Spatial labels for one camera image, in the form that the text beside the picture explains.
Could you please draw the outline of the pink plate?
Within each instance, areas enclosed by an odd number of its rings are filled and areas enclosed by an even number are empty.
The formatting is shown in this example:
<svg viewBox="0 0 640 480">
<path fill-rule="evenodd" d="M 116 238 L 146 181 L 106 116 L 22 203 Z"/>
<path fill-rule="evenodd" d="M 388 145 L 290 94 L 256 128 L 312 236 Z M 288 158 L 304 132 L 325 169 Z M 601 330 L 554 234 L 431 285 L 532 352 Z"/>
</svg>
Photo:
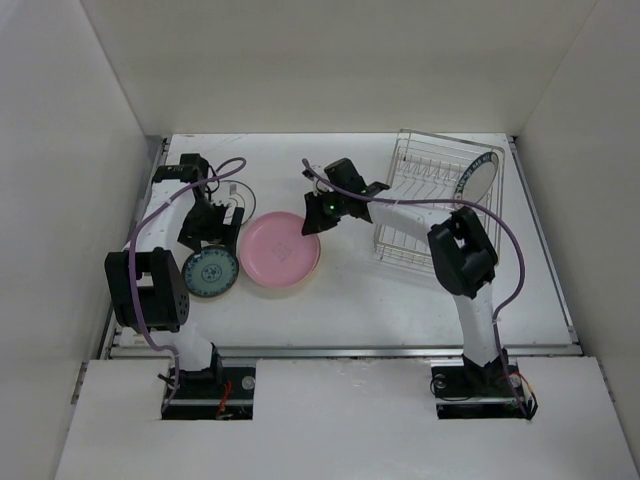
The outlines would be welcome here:
<svg viewBox="0 0 640 480">
<path fill-rule="evenodd" d="M 321 251 L 317 235 L 303 236 L 304 219 L 276 211 L 254 220 L 242 234 L 240 263 L 251 280 L 266 288 L 290 288 L 300 282 L 305 266 Z"/>
</svg>

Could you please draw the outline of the cream white bear plate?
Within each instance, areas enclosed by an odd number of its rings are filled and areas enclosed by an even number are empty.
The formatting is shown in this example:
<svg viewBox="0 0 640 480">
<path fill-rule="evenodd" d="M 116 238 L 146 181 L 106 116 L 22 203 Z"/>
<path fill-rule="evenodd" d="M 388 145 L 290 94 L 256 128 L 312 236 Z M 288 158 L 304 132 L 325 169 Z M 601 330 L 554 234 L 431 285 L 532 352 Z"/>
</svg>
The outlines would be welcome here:
<svg viewBox="0 0 640 480">
<path fill-rule="evenodd" d="M 305 266 L 303 272 L 301 273 L 301 277 L 300 277 L 301 281 L 306 280 L 307 278 L 309 278 L 316 271 L 320 260 L 321 260 L 321 251 L 317 250 L 314 260 L 309 262 Z"/>
</svg>

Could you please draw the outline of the blue floral plate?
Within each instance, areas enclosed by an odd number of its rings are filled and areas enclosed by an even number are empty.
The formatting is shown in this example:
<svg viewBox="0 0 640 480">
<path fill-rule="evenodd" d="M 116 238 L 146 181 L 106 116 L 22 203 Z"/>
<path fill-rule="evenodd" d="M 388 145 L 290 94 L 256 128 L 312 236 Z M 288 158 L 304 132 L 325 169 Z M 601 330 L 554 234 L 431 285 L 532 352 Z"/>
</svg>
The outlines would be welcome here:
<svg viewBox="0 0 640 480">
<path fill-rule="evenodd" d="M 218 246 L 203 247 L 193 253 L 182 267 L 182 277 L 190 294 L 198 298 L 218 297 L 235 284 L 239 261 L 229 251 Z"/>
</svg>

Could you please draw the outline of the white plate dark lettered rim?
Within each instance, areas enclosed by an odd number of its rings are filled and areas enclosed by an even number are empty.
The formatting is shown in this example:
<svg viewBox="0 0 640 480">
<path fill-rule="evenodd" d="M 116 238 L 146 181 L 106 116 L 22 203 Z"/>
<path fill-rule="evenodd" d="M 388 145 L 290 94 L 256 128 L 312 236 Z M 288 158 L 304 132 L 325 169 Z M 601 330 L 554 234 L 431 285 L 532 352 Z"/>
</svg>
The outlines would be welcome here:
<svg viewBox="0 0 640 480">
<path fill-rule="evenodd" d="M 480 155 L 461 174 L 454 189 L 454 199 L 479 203 L 491 189 L 498 168 L 496 152 Z"/>
</svg>

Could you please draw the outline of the white plate green rim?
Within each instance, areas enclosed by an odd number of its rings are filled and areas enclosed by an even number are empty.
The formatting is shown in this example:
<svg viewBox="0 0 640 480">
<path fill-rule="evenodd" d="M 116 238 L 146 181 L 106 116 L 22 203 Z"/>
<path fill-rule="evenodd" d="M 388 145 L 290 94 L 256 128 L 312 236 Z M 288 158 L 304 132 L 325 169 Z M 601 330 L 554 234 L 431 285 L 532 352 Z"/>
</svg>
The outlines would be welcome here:
<svg viewBox="0 0 640 480">
<path fill-rule="evenodd" d="M 222 191 L 224 182 L 230 181 L 238 183 L 237 194 L 233 196 L 227 196 Z M 214 205 L 224 205 L 229 208 L 243 207 L 245 209 L 245 214 L 251 216 L 256 210 L 257 197 L 254 191 L 244 182 L 238 180 L 221 180 L 219 187 L 212 194 L 211 202 Z"/>
</svg>

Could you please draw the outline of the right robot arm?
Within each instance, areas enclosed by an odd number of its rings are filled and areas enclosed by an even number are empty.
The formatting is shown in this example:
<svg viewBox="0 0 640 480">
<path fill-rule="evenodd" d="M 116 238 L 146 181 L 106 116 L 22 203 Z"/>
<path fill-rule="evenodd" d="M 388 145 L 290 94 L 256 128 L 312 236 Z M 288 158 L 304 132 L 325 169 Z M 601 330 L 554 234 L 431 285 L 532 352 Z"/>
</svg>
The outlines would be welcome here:
<svg viewBox="0 0 640 480">
<path fill-rule="evenodd" d="M 476 213 L 421 208 L 393 200 L 390 186 L 366 183 L 353 162 L 342 158 L 323 174 L 302 161 L 303 175 L 314 182 L 304 196 L 301 233 L 319 234 L 336 227 L 345 216 L 394 229 L 425 244 L 440 286 L 453 296 L 463 334 L 463 381 L 477 394 L 487 393 L 500 379 L 503 353 L 494 335 L 492 282 L 498 255 Z"/>
</svg>

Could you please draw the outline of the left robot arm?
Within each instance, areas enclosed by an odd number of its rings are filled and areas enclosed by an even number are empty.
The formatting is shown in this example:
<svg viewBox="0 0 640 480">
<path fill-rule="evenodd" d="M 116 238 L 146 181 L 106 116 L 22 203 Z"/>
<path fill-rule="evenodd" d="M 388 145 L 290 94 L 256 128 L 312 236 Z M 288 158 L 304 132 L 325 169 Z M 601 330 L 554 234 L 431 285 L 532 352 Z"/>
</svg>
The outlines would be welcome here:
<svg viewBox="0 0 640 480">
<path fill-rule="evenodd" d="M 205 397 L 223 387 L 217 349 L 209 341 L 187 346 L 176 338 L 191 299 L 226 293 L 239 274 L 236 247 L 245 210 L 212 198 L 225 178 L 198 153 L 158 167 L 142 220 L 124 249 L 104 262 L 118 324 L 173 358 L 173 388 L 190 384 Z"/>
</svg>

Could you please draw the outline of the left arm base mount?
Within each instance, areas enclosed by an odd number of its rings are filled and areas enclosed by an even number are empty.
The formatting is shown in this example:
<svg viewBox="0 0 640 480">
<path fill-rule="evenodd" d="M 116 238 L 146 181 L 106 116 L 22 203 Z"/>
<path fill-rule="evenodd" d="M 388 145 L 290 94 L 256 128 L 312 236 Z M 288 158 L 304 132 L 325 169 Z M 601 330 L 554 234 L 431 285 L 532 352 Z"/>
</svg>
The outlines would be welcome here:
<svg viewBox="0 0 640 480">
<path fill-rule="evenodd" d="M 180 372 L 179 387 L 162 420 L 245 421 L 253 419 L 256 369 L 247 366 Z"/>
</svg>

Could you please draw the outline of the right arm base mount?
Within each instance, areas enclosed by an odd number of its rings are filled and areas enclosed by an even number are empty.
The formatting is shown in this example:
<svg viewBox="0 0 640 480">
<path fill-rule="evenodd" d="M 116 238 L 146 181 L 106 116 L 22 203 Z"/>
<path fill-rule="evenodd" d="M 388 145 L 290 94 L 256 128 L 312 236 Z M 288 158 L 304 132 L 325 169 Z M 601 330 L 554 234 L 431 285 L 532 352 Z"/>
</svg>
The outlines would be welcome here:
<svg viewBox="0 0 640 480">
<path fill-rule="evenodd" d="M 536 394 L 516 364 L 509 365 L 509 377 L 498 366 L 497 379 L 488 385 L 473 385 L 462 365 L 434 365 L 431 374 L 430 391 L 439 420 L 531 420 L 539 408 Z"/>
</svg>

